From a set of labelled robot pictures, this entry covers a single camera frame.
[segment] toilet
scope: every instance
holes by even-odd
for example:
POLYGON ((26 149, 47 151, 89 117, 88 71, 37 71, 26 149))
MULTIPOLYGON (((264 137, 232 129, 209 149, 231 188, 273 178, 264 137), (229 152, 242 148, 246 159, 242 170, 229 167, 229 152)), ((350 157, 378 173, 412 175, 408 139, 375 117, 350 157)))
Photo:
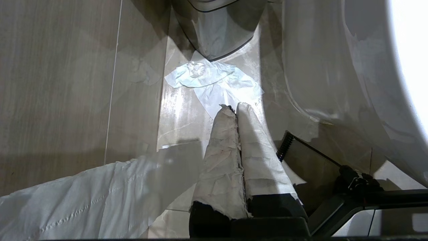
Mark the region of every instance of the toilet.
POLYGON ((428 185, 428 2, 284 0, 290 100, 346 127, 428 185))

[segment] white fabric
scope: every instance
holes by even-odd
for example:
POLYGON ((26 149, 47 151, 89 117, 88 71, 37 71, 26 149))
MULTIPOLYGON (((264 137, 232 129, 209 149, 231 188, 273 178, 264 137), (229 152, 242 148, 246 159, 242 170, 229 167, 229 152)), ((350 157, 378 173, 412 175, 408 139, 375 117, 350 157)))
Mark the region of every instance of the white fabric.
POLYGON ((165 76, 174 88, 194 88, 194 92, 212 119, 221 109, 220 104, 236 109, 239 102, 253 103, 264 91, 253 78, 234 65, 209 62, 197 51, 192 60, 165 76))
POLYGON ((298 199, 253 108, 247 103, 239 103, 237 116, 246 198, 289 193, 298 199))
POLYGON ((203 142, 160 150, 0 198, 0 240, 138 238, 197 181, 203 142))
POLYGON ((230 219, 248 217, 237 128, 235 113, 222 105, 192 200, 210 205, 230 219))

